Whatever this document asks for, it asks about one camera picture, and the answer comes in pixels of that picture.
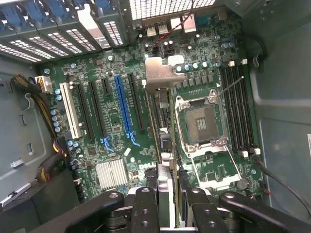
perforated metal panel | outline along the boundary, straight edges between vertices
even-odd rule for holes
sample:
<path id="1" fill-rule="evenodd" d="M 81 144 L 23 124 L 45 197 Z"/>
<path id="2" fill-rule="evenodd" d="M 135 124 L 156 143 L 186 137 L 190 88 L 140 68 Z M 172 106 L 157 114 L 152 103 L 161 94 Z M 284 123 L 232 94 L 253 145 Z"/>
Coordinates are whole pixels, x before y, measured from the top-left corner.
<path id="1" fill-rule="evenodd" d="M 214 2 L 215 0 L 194 0 L 193 7 L 211 6 Z M 191 5 L 191 0 L 130 0 L 133 20 L 186 11 Z"/>

